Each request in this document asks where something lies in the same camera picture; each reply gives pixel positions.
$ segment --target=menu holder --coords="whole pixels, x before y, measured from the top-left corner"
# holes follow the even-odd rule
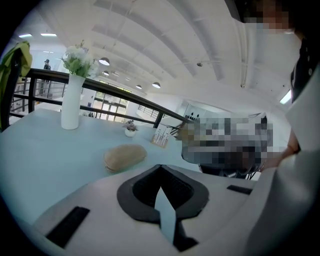
[[[168,138],[171,132],[171,127],[162,126],[158,127],[152,137],[151,143],[157,145],[158,147],[165,148],[168,143]]]

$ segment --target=ceiling light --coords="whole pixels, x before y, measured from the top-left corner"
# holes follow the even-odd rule
[[[152,84],[155,88],[160,88],[161,86],[160,86],[160,83],[158,83],[158,82],[154,82],[153,84]]]
[[[280,100],[281,104],[286,104],[288,100],[291,99],[291,90],[287,92],[287,94]]]
[[[41,33],[40,35],[43,37],[56,37],[57,36],[56,34],[52,34],[52,33]]]
[[[103,64],[103,65],[106,65],[106,66],[109,66],[109,65],[110,65],[110,61],[109,61],[109,59],[106,58],[106,57],[103,57],[103,58],[99,59],[99,62],[100,62],[101,64]]]
[[[28,38],[28,37],[32,37],[32,34],[21,34],[19,35],[20,38]]]

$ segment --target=white ceiling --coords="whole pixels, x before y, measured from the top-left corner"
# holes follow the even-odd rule
[[[36,10],[21,32],[48,30],[65,46],[85,40],[95,57],[110,59],[108,71],[131,78],[132,88],[230,111],[260,101],[288,109],[279,100],[289,90],[299,40],[235,21],[224,0],[47,0]]]

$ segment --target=flower pot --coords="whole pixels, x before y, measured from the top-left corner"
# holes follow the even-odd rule
[[[73,130],[79,126],[80,97],[82,85],[86,78],[69,74],[69,83],[62,99],[61,126]]]
[[[125,130],[124,130],[124,133],[125,133],[125,135],[126,135],[127,137],[133,137],[133,136],[135,136],[136,131],[135,131],[135,130],[125,129]]]

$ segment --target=table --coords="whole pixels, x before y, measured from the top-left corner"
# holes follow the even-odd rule
[[[121,144],[147,151],[132,169],[166,164],[199,172],[182,159],[181,141],[171,136],[166,148],[150,143],[154,128],[139,126],[129,138],[119,122],[80,116],[77,129],[64,130],[60,119],[60,112],[38,109],[0,134],[0,192],[11,213],[30,225],[81,186],[113,175],[104,153]]]

